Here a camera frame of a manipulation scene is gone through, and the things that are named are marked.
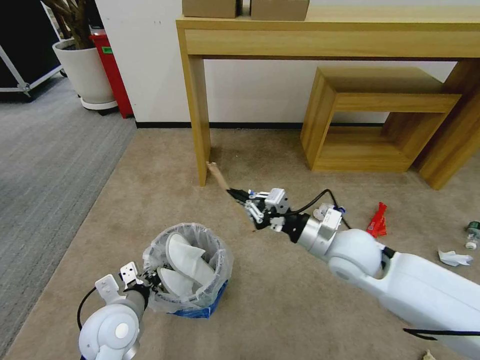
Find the wooden stool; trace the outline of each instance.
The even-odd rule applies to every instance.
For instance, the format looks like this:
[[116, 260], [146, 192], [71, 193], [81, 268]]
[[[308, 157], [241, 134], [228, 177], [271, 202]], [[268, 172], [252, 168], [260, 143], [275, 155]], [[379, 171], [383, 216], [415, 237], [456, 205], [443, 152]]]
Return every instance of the wooden stool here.
[[[319, 67], [300, 136], [310, 169], [406, 171], [461, 96], [441, 87], [416, 67]], [[330, 127], [336, 111], [393, 114], [383, 127]]]

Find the trash can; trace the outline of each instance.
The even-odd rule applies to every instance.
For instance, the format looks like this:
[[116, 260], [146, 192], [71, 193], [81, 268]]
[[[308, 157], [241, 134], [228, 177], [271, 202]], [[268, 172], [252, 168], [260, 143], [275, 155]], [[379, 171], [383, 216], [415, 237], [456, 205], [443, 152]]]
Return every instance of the trash can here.
[[127, 90], [125, 90], [124, 82], [122, 81], [122, 76], [120, 75], [119, 67], [115, 61], [114, 53], [110, 47], [107, 34], [96, 32], [93, 35], [90, 35], [90, 39], [93, 40], [98, 54], [100, 55], [100, 60], [105, 69], [106, 77], [110, 82], [113, 96], [118, 104], [118, 110], [120, 110], [121, 116], [126, 119], [129, 116], [132, 116], [134, 111], [130, 104]]
[[150, 292], [148, 307], [186, 318], [209, 318], [227, 287], [232, 275], [234, 257], [227, 245], [210, 229], [198, 223], [181, 223], [161, 232], [143, 252], [143, 270], [156, 271], [168, 264], [166, 243], [171, 233], [178, 232], [197, 248], [205, 250], [202, 258], [214, 269], [215, 277], [193, 295], [179, 298], [159, 288]]

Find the plastic bottle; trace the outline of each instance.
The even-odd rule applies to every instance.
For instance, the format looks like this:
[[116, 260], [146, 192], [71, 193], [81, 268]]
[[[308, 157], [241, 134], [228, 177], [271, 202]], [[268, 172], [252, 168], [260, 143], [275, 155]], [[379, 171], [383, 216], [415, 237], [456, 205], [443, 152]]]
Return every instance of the plastic bottle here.
[[480, 241], [480, 221], [472, 221], [466, 227], [467, 240], [465, 247], [470, 250], [475, 250]]

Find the floor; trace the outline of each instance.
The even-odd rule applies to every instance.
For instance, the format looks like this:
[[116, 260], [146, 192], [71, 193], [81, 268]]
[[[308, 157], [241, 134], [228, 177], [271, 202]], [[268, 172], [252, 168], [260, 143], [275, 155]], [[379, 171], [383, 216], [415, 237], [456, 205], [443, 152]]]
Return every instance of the floor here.
[[33, 94], [0, 102], [0, 358], [136, 131], [84, 109], [60, 75]]
[[[480, 154], [441, 191], [414, 172], [311, 173], [294, 130], [212, 130], [212, 158], [232, 187], [287, 190], [298, 208], [324, 188], [364, 229], [378, 202], [388, 205], [382, 241], [438, 263], [437, 249], [465, 253], [463, 227], [479, 213]], [[329, 359], [459, 360], [439, 343], [417, 339], [366, 293], [333, 277], [327, 266], [283, 233], [252, 232], [237, 205], [209, 176], [197, 185], [190, 129], [138, 130], [45, 287], [5, 360], [75, 359], [76, 311], [94, 282], [142, 252], [180, 222], [210, 227], [235, 256], [231, 281], [209, 320], [148, 310], [136, 360]], [[480, 258], [452, 268], [480, 283]], [[85, 303], [82, 320], [102, 306]]]

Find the white slipper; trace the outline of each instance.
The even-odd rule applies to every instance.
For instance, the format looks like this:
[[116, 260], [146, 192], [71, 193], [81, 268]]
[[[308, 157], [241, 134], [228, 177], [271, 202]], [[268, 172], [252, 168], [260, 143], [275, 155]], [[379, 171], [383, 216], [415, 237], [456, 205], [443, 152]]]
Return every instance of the white slipper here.
[[156, 272], [161, 279], [161, 284], [170, 294], [177, 295], [178, 297], [193, 294], [192, 287], [194, 286], [194, 282], [188, 277], [164, 267], [159, 267]]
[[215, 278], [213, 269], [202, 259], [205, 250], [191, 246], [178, 232], [170, 234], [165, 244], [166, 258], [175, 271], [195, 281], [200, 286], [210, 284]]

